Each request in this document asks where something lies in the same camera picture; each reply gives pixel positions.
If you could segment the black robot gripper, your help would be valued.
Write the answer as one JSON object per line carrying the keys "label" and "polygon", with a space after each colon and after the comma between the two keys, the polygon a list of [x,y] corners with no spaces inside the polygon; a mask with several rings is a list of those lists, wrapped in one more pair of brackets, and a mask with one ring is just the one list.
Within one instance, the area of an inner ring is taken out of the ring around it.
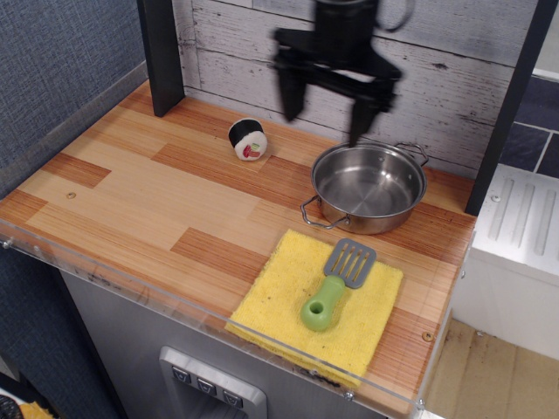
{"label": "black robot gripper", "polygon": [[349,129],[352,148],[379,111],[390,110],[402,72],[372,47],[378,8],[377,1],[316,1],[312,29],[274,31],[274,68],[287,121],[304,110],[308,85],[350,97],[355,101]]}

